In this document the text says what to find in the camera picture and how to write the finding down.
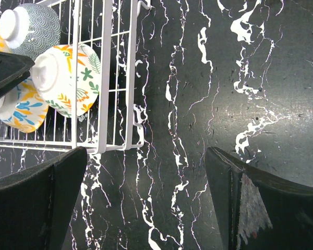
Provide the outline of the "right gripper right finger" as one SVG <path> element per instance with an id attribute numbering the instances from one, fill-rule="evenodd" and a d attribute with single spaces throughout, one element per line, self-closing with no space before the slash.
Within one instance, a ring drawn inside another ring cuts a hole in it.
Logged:
<path id="1" fill-rule="evenodd" d="M 313 187 L 209 147 L 204 167 L 224 249 L 313 249 Z"/>

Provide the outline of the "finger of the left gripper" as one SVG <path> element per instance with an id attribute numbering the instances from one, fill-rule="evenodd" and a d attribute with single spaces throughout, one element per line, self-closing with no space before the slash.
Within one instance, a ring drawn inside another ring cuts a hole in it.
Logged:
<path id="1" fill-rule="evenodd" d="M 34 61 L 23 55 L 0 52 L 0 98 L 30 77 Z"/>

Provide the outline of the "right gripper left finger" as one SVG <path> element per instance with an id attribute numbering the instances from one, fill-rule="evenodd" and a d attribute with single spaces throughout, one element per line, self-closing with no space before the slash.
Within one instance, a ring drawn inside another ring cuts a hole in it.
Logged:
<path id="1" fill-rule="evenodd" d="M 61 249 L 86 167 L 80 146 L 0 178 L 0 249 Z"/>

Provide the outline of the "orange blue floral bowl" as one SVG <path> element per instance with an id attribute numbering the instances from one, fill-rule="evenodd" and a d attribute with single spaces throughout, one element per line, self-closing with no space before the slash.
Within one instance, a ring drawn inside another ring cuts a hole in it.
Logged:
<path id="1" fill-rule="evenodd" d="M 42 125 L 48 109 L 32 79 L 27 78 L 0 98 L 0 121 L 23 133 L 31 133 Z"/>

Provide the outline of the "white leaf patterned bowl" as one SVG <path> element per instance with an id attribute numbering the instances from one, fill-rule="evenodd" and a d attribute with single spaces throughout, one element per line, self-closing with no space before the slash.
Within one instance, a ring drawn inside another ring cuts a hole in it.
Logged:
<path id="1" fill-rule="evenodd" d="M 76 95 L 73 94 L 74 66 L 77 66 Z M 78 46 L 77 64 L 74 64 L 73 47 L 57 45 L 36 58 L 31 78 L 38 94 L 48 105 L 70 118 L 72 104 L 76 104 L 76 115 L 82 116 L 97 100 L 100 72 L 100 59 L 90 46 Z"/>

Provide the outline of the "red rimmed patterned bowl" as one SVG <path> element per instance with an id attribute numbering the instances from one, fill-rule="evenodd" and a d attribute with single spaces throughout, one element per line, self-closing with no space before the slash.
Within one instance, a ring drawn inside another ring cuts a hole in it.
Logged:
<path id="1" fill-rule="evenodd" d="M 25 3 L 3 12 L 0 36 L 11 52 L 35 60 L 60 43 L 61 23 L 52 8 Z"/>

